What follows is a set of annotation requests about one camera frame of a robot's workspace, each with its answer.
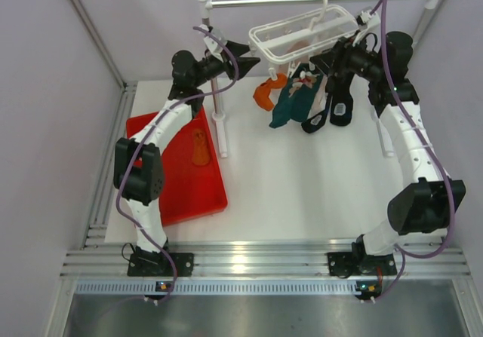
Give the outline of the green christmas sock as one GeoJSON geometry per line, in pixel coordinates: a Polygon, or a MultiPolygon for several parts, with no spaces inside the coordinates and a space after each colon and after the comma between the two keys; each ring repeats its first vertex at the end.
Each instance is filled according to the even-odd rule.
{"type": "Polygon", "coordinates": [[[292,121],[302,123],[309,118],[324,79],[325,75],[317,69],[311,70],[308,63],[301,63],[297,67],[293,77],[290,78],[289,85],[292,121]]]}

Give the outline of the white clip sock hanger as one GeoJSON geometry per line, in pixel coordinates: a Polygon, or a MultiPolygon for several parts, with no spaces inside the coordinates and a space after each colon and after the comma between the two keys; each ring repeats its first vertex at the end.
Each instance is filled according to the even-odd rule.
{"type": "Polygon", "coordinates": [[[251,51],[280,66],[327,50],[358,30],[355,17],[339,5],[320,0],[321,7],[293,17],[255,26],[248,32],[251,51]]]}

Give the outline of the orange sock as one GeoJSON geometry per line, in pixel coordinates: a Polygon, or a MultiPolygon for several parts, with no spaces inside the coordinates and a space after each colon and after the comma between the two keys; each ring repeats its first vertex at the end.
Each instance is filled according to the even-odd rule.
{"type": "Polygon", "coordinates": [[[193,153],[192,153],[192,163],[195,166],[205,166],[210,160],[210,152],[208,148],[208,138],[206,132],[202,129],[197,128],[192,132],[193,141],[193,153]]]}
{"type": "Polygon", "coordinates": [[[268,78],[255,89],[253,95],[255,103],[265,111],[272,111],[275,105],[270,99],[270,95],[273,90],[281,90],[284,88],[287,81],[287,76],[282,73],[277,73],[275,79],[268,78]]]}

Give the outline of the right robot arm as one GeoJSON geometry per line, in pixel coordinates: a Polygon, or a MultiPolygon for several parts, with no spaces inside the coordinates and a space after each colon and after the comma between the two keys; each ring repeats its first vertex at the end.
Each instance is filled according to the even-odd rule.
{"type": "Polygon", "coordinates": [[[386,220],[361,234],[350,252],[329,255],[332,275],[395,275],[393,253],[401,237],[440,229],[447,237],[452,235],[466,186],[448,175],[429,141],[420,98],[407,77],[413,52],[412,37],[393,31],[383,36],[378,51],[368,50],[365,41],[355,36],[342,37],[330,50],[310,59],[327,76],[332,100],[350,95],[355,76],[368,82],[370,104],[389,135],[403,177],[403,189],[389,201],[386,220]]]}

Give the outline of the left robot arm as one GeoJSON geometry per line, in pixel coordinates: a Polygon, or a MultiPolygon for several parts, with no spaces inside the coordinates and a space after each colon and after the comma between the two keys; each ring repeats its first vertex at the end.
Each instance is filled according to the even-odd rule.
{"type": "Polygon", "coordinates": [[[200,87],[226,74],[236,82],[255,67],[260,58],[249,56],[250,47],[225,41],[197,60],[181,50],[171,59],[172,86],[158,114],[138,133],[122,137],[115,144],[113,184],[116,202],[126,202],[125,214],[136,228],[137,241],[131,247],[128,276],[175,277],[191,274],[191,253],[172,253],[162,226],[159,198],[165,175],[162,153],[172,139],[201,111],[204,94],[200,87]]]}

